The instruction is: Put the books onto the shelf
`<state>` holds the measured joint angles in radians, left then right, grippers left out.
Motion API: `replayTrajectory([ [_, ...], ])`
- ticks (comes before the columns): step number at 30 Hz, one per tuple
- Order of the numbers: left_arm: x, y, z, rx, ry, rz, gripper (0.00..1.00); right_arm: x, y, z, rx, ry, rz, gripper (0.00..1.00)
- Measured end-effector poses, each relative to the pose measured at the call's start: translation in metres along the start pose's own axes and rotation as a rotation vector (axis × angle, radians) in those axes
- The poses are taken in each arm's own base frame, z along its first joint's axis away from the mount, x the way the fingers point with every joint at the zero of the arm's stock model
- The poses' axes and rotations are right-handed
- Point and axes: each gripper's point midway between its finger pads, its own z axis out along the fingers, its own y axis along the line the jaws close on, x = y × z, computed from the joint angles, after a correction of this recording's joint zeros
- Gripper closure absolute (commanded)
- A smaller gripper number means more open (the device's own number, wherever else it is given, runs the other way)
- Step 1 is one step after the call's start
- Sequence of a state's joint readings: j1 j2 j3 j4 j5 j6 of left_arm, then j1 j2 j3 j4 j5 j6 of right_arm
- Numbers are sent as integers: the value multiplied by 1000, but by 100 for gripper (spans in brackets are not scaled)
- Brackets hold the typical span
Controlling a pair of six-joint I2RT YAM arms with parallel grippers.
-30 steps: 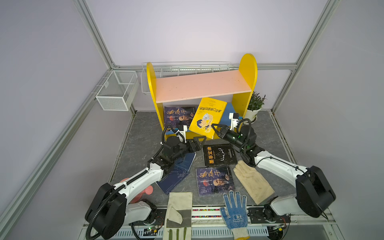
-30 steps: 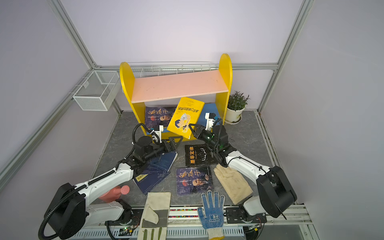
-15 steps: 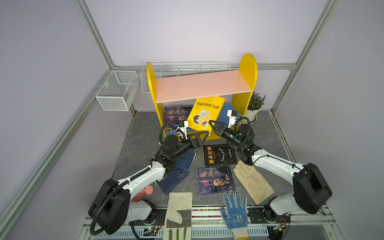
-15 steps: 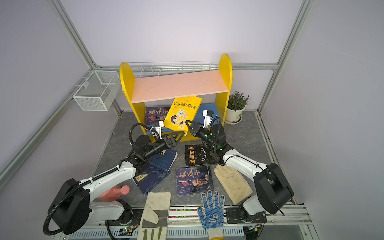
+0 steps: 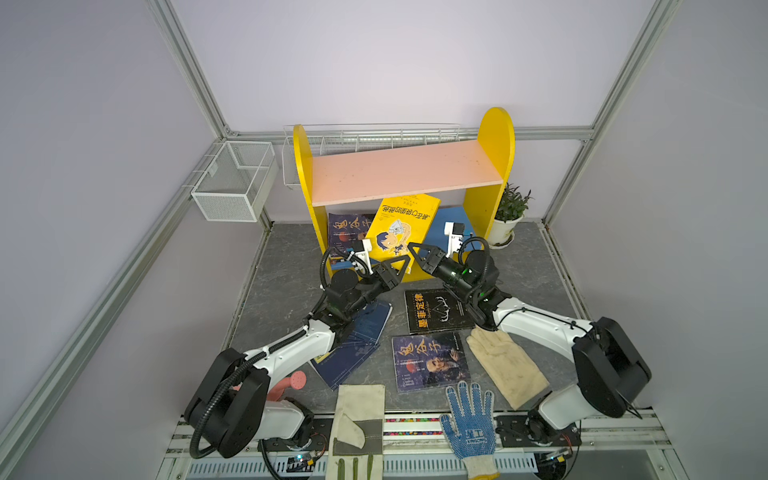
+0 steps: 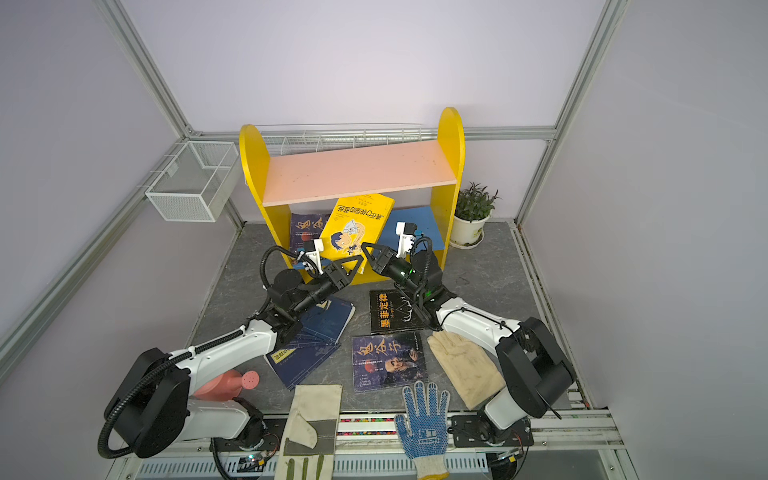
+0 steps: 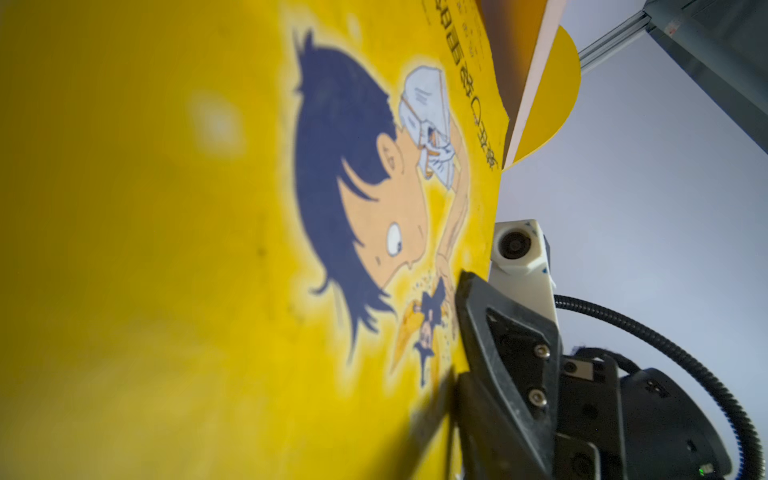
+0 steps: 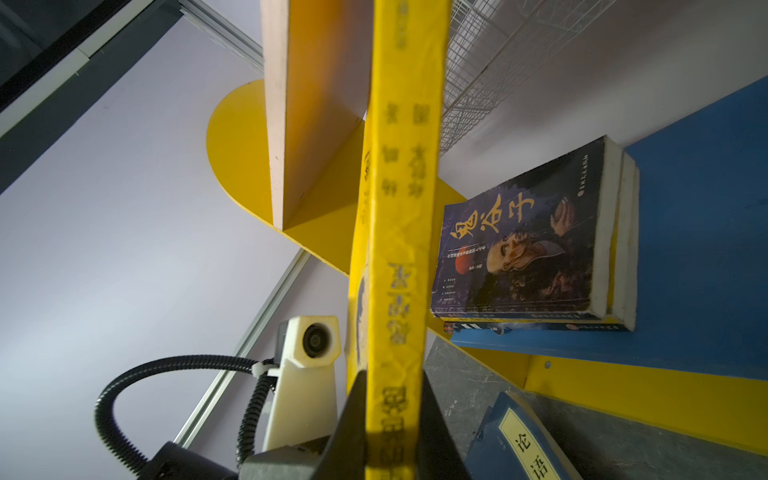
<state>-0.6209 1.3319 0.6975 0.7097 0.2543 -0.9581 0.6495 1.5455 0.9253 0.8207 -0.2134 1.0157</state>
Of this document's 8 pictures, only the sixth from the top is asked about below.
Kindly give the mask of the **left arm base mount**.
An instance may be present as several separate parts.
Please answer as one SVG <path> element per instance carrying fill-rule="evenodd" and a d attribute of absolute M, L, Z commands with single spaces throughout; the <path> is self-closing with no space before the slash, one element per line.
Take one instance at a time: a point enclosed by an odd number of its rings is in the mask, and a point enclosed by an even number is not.
<path fill-rule="evenodd" d="M 233 439 L 212 438 L 210 450 L 217 473 L 222 479 L 237 479 L 225 462 L 221 453 L 227 451 L 245 452 L 246 456 L 238 460 L 235 469 L 237 474 L 262 472 L 267 463 L 277 454 L 281 439 L 273 431 L 270 431 L 266 421 L 262 417 L 251 419 L 244 430 Z"/>

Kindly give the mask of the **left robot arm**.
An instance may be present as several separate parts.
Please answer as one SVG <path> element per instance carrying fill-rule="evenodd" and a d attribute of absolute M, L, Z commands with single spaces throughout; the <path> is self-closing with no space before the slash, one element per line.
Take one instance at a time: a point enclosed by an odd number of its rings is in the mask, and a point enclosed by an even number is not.
<path fill-rule="evenodd" d="M 350 285 L 364 260 L 351 256 L 346 269 L 341 260 L 320 267 L 304 253 L 296 258 L 308 267 L 308 278 L 286 269 L 269 280 L 266 266 L 259 266 L 267 298 L 234 331 L 170 353 L 152 348 L 139 355 L 105 409 L 97 439 L 101 457 L 148 458 L 174 443 L 205 438 L 244 450 L 262 444 L 263 415 L 251 403 L 240 397 L 206 401 L 195 394 L 235 367 L 286 346 L 300 332 L 302 316 Z"/>

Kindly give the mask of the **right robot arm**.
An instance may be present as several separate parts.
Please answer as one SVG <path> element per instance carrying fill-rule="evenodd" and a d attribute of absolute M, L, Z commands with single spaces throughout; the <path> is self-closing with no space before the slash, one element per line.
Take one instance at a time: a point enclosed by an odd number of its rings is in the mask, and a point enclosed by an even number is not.
<path fill-rule="evenodd" d="M 373 271 L 394 282 L 426 327 L 457 334 L 496 357 L 505 387 L 482 408 L 496 429 L 543 417 L 577 380 L 571 361 L 541 320 L 503 318 L 447 289 L 430 238 L 411 236 L 396 249 L 364 242 L 361 249 Z"/>

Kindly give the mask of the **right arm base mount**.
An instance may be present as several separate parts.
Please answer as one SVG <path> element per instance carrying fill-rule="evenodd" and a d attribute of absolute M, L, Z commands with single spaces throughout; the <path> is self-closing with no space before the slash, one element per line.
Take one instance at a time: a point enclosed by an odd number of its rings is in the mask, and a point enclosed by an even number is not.
<path fill-rule="evenodd" d="M 528 418 L 500 429 L 484 414 L 457 414 L 449 418 L 447 431 L 458 448 L 529 447 L 534 444 Z"/>

